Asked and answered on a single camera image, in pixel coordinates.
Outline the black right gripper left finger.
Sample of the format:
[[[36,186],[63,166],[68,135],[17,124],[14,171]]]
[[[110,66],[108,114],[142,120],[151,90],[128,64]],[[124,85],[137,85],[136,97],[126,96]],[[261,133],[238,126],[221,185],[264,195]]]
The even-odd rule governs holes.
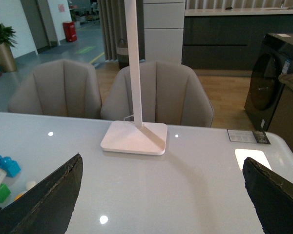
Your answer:
[[[76,154],[0,210],[0,234],[63,234],[79,195],[83,159]]]

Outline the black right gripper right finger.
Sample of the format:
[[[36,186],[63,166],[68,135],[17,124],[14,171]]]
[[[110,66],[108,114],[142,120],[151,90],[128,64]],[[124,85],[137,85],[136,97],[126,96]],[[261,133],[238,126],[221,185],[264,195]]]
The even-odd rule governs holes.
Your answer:
[[[293,183],[248,157],[245,188],[266,234],[293,234]]]

